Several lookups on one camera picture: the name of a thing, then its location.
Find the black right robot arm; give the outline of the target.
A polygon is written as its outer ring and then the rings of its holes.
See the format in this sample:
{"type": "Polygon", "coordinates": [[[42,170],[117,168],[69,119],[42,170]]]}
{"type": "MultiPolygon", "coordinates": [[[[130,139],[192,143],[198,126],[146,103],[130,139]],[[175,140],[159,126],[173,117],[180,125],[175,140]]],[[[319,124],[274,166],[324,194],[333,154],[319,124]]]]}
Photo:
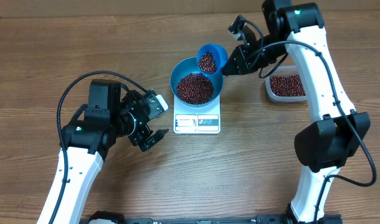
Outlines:
{"type": "Polygon", "coordinates": [[[284,215],[257,215],[257,223],[341,223],[326,215],[332,182],[358,149],[370,127],[367,113],[356,111],[338,78],[326,39],[323,16],[315,3],[265,1],[268,35],[242,16],[229,26],[239,41],[222,68],[224,75],[245,75],[277,68],[286,56],[295,63],[310,111],[310,125],[295,136],[302,172],[297,192],[284,215]]]}

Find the blue plastic measuring scoop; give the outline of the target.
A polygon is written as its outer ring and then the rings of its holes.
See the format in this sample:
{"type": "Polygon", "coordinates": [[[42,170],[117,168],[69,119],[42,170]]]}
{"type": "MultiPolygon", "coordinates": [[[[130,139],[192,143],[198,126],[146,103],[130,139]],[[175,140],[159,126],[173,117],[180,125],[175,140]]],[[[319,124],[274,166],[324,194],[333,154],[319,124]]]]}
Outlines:
{"type": "Polygon", "coordinates": [[[222,46],[210,43],[210,44],[203,45],[199,49],[199,51],[197,53],[197,57],[196,57],[197,66],[198,66],[198,60],[199,60],[200,56],[206,52],[212,52],[213,59],[216,61],[217,72],[226,64],[226,62],[228,60],[227,52],[222,46]]]}

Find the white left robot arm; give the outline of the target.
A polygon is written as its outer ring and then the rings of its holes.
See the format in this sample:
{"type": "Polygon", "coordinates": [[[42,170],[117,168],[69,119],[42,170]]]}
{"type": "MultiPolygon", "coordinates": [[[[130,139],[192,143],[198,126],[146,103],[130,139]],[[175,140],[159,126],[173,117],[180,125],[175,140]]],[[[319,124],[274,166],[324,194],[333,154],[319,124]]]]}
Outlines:
{"type": "Polygon", "coordinates": [[[57,170],[38,222],[79,223],[109,148],[127,137],[141,151],[151,149],[168,130],[153,132],[147,123],[168,109],[154,90],[141,94],[118,81],[92,80],[88,103],[62,129],[57,170]]]}

